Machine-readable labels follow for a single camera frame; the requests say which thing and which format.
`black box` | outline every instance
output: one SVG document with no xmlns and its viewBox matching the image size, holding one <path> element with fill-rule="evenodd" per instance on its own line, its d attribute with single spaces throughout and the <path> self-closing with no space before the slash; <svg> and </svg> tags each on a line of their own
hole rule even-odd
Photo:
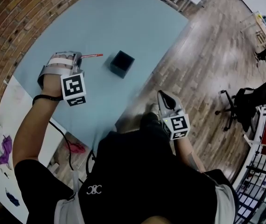
<svg viewBox="0 0 266 224">
<path fill-rule="evenodd" d="M 133 57 L 120 50 L 110 63 L 110 69 L 114 74 L 124 79 L 134 60 Z"/>
</svg>

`light blue table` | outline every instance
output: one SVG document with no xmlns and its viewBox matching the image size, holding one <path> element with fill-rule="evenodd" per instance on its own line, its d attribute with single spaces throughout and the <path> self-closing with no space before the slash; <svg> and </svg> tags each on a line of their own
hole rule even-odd
<svg viewBox="0 0 266 224">
<path fill-rule="evenodd" d="M 83 60 L 86 103 L 60 102 L 53 118 L 89 147 L 97 147 L 176 41 L 188 20 L 159 0 L 80 0 L 36 40 L 14 76 L 31 97 L 42 66 L 58 51 L 103 53 Z M 108 65 L 122 50 L 135 58 L 124 79 Z"/>
</svg>

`red pen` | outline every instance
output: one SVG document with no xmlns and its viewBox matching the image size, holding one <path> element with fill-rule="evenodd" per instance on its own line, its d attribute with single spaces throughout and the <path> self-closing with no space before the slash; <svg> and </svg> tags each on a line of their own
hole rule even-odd
<svg viewBox="0 0 266 224">
<path fill-rule="evenodd" d="M 103 54 L 84 55 L 81 56 L 81 58 L 96 57 L 96 56 L 103 56 Z"/>
</svg>

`white marker cube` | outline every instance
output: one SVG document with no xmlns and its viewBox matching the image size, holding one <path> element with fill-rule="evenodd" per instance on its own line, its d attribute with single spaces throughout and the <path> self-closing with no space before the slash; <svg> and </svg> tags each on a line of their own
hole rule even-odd
<svg viewBox="0 0 266 224">
<path fill-rule="evenodd" d="M 79 105 L 85 103 L 85 85 L 83 74 L 72 76 L 61 76 L 63 99 L 70 105 Z"/>
<path fill-rule="evenodd" d="M 189 117 L 187 114 L 163 118 L 161 122 L 170 140 L 186 137 L 190 131 Z"/>
</svg>

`purple paint stain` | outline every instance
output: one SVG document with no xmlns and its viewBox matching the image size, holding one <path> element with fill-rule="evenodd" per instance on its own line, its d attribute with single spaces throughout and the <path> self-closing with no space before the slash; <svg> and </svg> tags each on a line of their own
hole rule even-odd
<svg viewBox="0 0 266 224">
<path fill-rule="evenodd" d="M 0 164 L 5 164 L 5 163 L 8 164 L 8 158 L 13 148 L 12 139 L 10 136 L 7 136 L 7 137 L 3 136 L 3 137 L 4 139 L 2 141 L 2 148 L 4 152 L 3 152 L 3 155 L 0 156 Z"/>
</svg>

